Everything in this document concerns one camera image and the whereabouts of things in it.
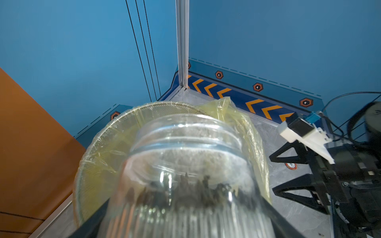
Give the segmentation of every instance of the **hexagonal sticker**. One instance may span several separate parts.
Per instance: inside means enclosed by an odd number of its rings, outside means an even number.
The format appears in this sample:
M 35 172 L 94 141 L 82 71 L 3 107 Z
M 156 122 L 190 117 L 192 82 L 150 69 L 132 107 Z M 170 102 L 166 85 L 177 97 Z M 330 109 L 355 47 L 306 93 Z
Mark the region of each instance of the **hexagonal sticker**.
M 254 91 L 260 92 L 263 90 L 263 84 L 262 83 L 256 83 L 253 85 Z
M 300 100 L 299 103 L 300 103 L 300 106 L 302 106 L 302 107 L 310 107 L 314 104 L 314 100 L 306 97 L 306 98 Z
M 115 117 L 117 117 L 119 115 L 120 115 L 120 112 L 114 112 L 113 114 L 111 114 L 110 121 L 112 121 Z
M 216 78 L 222 79 L 224 77 L 224 74 L 221 71 L 216 72 Z

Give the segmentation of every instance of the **chevron stripe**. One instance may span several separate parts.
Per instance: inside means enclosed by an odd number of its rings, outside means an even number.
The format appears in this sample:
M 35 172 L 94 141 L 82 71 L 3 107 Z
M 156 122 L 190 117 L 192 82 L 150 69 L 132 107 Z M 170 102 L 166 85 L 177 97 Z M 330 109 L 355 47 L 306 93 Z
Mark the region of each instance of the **chevron stripe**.
M 230 90 L 231 90 L 230 88 L 225 88 L 225 89 L 222 89 L 221 91 L 218 91 L 217 94 L 220 98 L 223 98 L 224 96 L 222 96 L 222 94 L 229 92 Z
M 193 87 L 197 90 L 197 92 L 201 93 L 200 89 L 197 87 L 197 84 L 201 83 L 202 81 L 204 81 L 203 79 L 198 79 L 196 80 L 193 84 Z
M 280 117 L 280 120 L 282 122 L 284 122 L 286 120 L 287 117 L 291 116 L 292 114 L 294 114 L 293 112 L 292 113 L 287 113 L 287 114 L 282 114 L 282 115 L 279 115 Z
M 217 84 L 212 83 L 212 84 L 210 84 L 210 85 L 204 87 L 204 89 L 205 89 L 205 91 L 208 93 L 209 97 L 213 97 L 213 95 L 212 95 L 212 93 L 209 91 L 209 89 L 211 89 L 212 87 L 215 87 L 215 86 L 217 86 Z
M 256 103 L 260 103 L 260 102 L 264 102 L 264 101 L 261 100 L 261 99 L 257 99 L 257 100 L 254 100 L 254 101 L 247 102 L 247 103 L 246 103 L 246 106 L 247 106 L 247 108 L 249 108 L 249 111 L 250 111 L 251 113 L 254 113 L 254 114 L 255 114 L 255 111 L 254 111 L 252 105 L 253 105 L 253 104 L 256 104 Z
M 278 105 L 265 107 L 265 108 L 262 108 L 262 112 L 264 113 L 267 119 L 272 120 L 272 118 L 270 117 L 269 111 L 279 109 L 279 108 L 282 108 L 282 107 Z

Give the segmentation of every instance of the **glass jar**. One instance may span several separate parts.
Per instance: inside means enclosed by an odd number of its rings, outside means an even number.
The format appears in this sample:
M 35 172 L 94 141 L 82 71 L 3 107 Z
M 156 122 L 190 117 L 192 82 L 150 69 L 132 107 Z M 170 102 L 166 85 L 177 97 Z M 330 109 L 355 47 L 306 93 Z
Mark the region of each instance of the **glass jar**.
M 98 237 L 274 237 L 241 147 L 232 127 L 205 115 L 146 124 Z

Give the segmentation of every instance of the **metal floor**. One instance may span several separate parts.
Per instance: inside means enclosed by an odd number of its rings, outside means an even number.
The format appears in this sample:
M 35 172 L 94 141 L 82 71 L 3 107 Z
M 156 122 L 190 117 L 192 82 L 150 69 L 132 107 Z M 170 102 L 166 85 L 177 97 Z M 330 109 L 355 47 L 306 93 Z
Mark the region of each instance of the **metal floor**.
M 178 88 L 167 98 L 169 101 L 187 102 L 192 105 L 201 105 L 213 100 L 192 90 Z M 283 163 L 273 163 L 268 156 L 279 149 L 286 140 L 276 132 L 276 124 L 254 114 L 249 115 L 255 128 L 263 140 L 270 171 L 270 188 L 283 182 L 310 173 L 308 165 L 298 164 L 296 170 L 288 169 Z M 294 151 L 284 153 L 284 156 L 296 155 Z M 307 191 L 296 191 L 295 194 L 309 196 Z M 328 215 L 321 214 L 299 203 L 275 196 L 271 193 L 273 207 L 286 218 L 306 238 L 333 238 L 332 221 Z M 65 238 L 74 232 L 73 206 L 70 204 L 54 222 L 39 236 L 39 238 Z

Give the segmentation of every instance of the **orange panel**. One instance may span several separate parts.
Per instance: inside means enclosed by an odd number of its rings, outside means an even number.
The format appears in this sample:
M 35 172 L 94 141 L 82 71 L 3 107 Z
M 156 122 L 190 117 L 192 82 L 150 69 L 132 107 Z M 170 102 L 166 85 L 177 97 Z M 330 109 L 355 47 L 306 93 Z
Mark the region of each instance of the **orange panel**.
M 0 232 L 0 238 L 27 238 L 30 234 Z
M 0 105 L 0 211 L 46 219 L 70 195 L 85 148 L 2 69 Z
M 0 230 L 29 233 L 34 231 L 43 222 L 42 220 L 7 214 L 0 214 L 0 221 Z

